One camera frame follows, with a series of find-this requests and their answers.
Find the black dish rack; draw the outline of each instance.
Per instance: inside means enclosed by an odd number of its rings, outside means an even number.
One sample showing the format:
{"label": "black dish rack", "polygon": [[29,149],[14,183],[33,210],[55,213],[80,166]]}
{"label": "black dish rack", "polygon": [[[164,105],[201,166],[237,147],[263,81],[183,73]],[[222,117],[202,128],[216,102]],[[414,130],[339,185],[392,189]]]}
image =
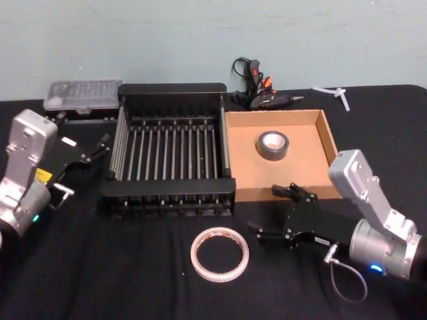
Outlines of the black dish rack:
{"label": "black dish rack", "polygon": [[109,177],[114,217],[230,215],[222,83],[122,85]]}

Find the black clamp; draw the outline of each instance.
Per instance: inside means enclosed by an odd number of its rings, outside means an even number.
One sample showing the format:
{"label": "black clamp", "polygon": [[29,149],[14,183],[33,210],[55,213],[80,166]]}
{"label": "black clamp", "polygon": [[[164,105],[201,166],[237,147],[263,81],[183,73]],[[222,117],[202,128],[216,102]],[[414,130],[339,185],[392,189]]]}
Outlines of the black clamp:
{"label": "black clamp", "polygon": [[281,229],[267,229],[249,222],[250,232],[255,233],[262,245],[283,244],[294,249],[301,242],[317,243],[329,247],[338,243],[340,251],[347,251],[352,233],[358,220],[325,211],[321,208],[318,196],[295,183],[289,187],[272,186],[273,194],[291,199],[295,205],[285,212]]}

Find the black table surface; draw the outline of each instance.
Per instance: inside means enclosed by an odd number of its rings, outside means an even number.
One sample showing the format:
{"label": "black table surface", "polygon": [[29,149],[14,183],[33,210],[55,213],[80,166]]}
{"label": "black table surface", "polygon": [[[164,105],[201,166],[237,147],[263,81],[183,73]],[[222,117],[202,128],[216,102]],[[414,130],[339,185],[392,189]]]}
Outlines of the black table surface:
{"label": "black table surface", "polygon": [[[339,99],[312,90],[290,91],[304,100],[293,109],[323,109],[339,150],[361,149],[392,206],[427,234],[427,90],[412,86],[347,88],[351,111]],[[41,101],[0,103],[0,150],[20,110],[42,111]],[[230,104],[230,109],[238,107]],[[61,134],[90,148],[113,125],[64,125]],[[1,153],[4,172],[6,154]],[[333,292],[325,249],[260,247],[248,220],[279,227],[290,204],[238,203],[233,217],[110,221],[97,209],[99,172],[67,181],[76,194],[61,210],[44,211],[18,245],[0,279],[0,319],[427,319],[427,289],[358,266],[369,296],[347,303]],[[347,201],[323,201],[325,209],[359,217]],[[248,242],[243,275],[210,283],[189,259],[193,239],[225,226]],[[200,253],[216,270],[231,268],[239,250],[212,241]],[[357,280],[336,271],[342,291],[362,293]]]}

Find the tape roll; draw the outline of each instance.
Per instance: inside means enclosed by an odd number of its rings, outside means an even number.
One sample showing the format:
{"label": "tape roll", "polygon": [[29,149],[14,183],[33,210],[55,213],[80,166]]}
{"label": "tape roll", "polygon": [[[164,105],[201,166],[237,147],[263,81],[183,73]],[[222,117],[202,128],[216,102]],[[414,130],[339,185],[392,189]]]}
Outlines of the tape roll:
{"label": "tape roll", "polygon": [[[197,250],[199,249],[200,245],[204,241],[212,237],[218,237],[218,236],[230,238],[231,240],[235,241],[239,245],[240,249],[242,250],[242,260],[240,261],[239,265],[235,269],[225,273],[215,273],[207,270],[205,267],[203,267],[200,264],[199,259],[197,258]],[[237,233],[232,229],[223,228],[223,227],[210,228],[201,232],[194,239],[190,249],[190,258],[195,271],[200,275],[200,277],[208,281],[223,283],[223,282],[234,280],[245,271],[249,261],[249,247],[245,239],[239,233]]]}
{"label": "tape roll", "polygon": [[283,159],[288,152],[289,139],[279,131],[264,132],[258,138],[256,149],[261,157],[270,161]]}

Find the wall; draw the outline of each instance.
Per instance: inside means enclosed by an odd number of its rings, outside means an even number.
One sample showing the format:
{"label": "wall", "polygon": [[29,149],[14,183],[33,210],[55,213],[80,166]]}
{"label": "wall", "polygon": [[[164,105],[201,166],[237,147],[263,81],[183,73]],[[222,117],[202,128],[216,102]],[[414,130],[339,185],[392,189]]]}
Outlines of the wall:
{"label": "wall", "polygon": [[224,82],[261,61],[276,89],[427,87],[427,1],[0,0],[0,100],[56,80]]}

